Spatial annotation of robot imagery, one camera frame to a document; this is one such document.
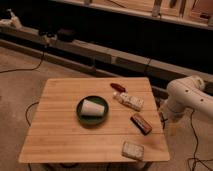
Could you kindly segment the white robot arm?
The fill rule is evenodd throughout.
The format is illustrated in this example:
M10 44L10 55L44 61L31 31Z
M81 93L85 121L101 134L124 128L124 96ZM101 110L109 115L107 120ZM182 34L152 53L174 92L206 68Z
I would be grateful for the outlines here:
M172 80L167 85L168 98L160 106L160 111L168 117L168 133L176 133L177 123L184 111L191 108L213 119L213 96L204 92L205 82L197 76Z

